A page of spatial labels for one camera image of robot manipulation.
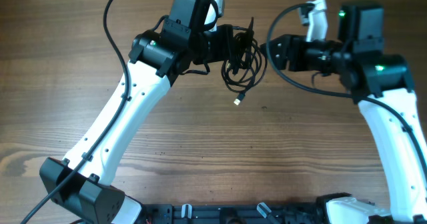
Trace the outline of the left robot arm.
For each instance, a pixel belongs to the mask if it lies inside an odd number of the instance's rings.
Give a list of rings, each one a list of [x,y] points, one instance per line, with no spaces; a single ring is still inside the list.
[[[39,174],[55,204],[80,223],[139,223],[143,205],[115,188],[120,161],[139,126],[179,76],[207,75],[209,64],[247,68],[251,27],[218,25],[224,0],[173,0],[171,11],[133,40],[123,76],[101,113],[62,159],[48,158]]]

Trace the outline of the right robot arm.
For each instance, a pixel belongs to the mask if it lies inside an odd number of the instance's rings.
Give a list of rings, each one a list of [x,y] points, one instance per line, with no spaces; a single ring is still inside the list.
[[[324,223],[425,223],[426,140],[414,81],[401,55],[384,53],[384,8],[375,1],[349,1],[339,12],[336,41],[326,39],[324,0],[297,4],[305,35],[268,35],[265,55],[274,71],[337,74],[341,97],[358,106],[374,138],[386,176],[390,206],[381,209],[347,193],[320,197]]]

